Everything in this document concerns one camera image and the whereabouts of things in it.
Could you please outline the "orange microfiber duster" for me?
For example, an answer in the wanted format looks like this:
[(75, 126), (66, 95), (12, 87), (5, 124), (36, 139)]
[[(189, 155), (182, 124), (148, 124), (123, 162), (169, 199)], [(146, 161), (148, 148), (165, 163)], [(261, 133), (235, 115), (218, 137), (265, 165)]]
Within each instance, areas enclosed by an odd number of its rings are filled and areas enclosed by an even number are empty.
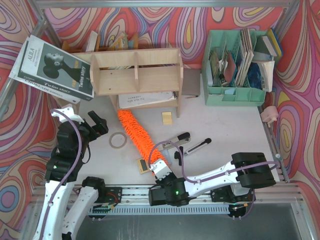
[(145, 160), (147, 164), (153, 164), (157, 160), (161, 159), (169, 165), (169, 162), (157, 148), (153, 150), (151, 158), (149, 159), (150, 153), (155, 144), (148, 132), (139, 124), (138, 120), (130, 110), (118, 110), (117, 116), (126, 134), (130, 137), (142, 156), (142, 159)]

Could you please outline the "large black-cover book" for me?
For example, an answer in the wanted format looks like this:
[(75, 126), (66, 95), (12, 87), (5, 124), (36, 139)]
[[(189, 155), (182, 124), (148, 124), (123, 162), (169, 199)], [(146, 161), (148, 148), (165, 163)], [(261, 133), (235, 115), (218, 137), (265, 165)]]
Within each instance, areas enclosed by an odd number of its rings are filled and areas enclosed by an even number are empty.
[(90, 68), (88, 62), (31, 35), (23, 43), (9, 77), (77, 104), (94, 98)]

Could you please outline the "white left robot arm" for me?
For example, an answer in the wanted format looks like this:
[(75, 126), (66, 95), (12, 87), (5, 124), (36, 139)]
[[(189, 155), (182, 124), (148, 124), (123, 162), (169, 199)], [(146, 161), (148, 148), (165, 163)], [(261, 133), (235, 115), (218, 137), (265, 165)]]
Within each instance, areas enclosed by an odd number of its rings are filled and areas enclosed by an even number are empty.
[(89, 208), (106, 196), (105, 181), (88, 176), (83, 180), (77, 199), (67, 210), (71, 193), (83, 158), (90, 153), (89, 143), (108, 133), (107, 121), (94, 111), (88, 112), (94, 121), (90, 126), (70, 106), (52, 109), (61, 122), (56, 134), (57, 144), (46, 164), (43, 207), (33, 239), (74, 240)]

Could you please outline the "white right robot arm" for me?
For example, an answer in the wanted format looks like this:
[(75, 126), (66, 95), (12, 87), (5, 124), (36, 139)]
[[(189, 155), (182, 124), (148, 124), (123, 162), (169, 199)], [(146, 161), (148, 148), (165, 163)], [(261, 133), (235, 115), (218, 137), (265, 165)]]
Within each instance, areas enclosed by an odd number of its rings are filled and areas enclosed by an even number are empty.
[(156, 185), (148, 192), (150, 206), (169, 205), (181, 207), (202, 194), (220, 188), (228, 188), (235, 196), (241, 196), (250, 189), (261, 189), (276, 184), (272, 170), (279, 164), (267, 161), (261, 152), (238, 152), (232, 160), (209, 172), (176, 177), (170, 167), (161, 159), (150, 165)]

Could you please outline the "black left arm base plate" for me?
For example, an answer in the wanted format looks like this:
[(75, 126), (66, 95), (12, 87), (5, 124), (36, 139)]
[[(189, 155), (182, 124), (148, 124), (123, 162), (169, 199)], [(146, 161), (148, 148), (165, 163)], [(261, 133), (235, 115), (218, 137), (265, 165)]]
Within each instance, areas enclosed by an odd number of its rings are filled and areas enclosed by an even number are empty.
[(105, 193), (89, 208), (87, 217), (101, 221), (110, 214), (122, 201), (123, 188), (119, 186), (106, 187)]

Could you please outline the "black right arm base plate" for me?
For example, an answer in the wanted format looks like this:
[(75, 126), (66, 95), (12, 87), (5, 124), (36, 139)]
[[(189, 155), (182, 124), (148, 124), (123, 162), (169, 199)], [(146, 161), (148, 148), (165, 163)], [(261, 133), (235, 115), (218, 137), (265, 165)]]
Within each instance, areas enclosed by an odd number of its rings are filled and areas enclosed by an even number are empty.
[(253, 209), (256, 201), (254, 189), (249, 189), (248, 193), (236, 196), (230, 186), (224, 186), (210, 191), (213, 203), (225, 203), (228, 205), (228, 216), (233, 220), (243, 220)]

